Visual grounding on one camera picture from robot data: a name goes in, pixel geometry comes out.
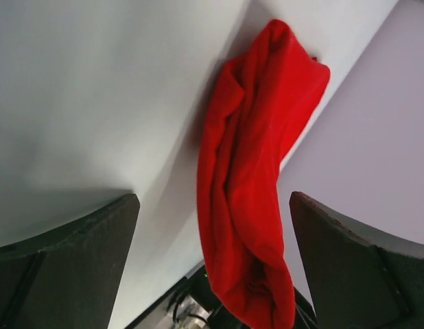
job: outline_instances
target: cloth fold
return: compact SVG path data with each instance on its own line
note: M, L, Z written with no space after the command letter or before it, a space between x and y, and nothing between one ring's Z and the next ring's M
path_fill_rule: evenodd
M254 329L291 329L295 305L276 182L329 69L273 20L217 80L198 161L198 224L214 293Z

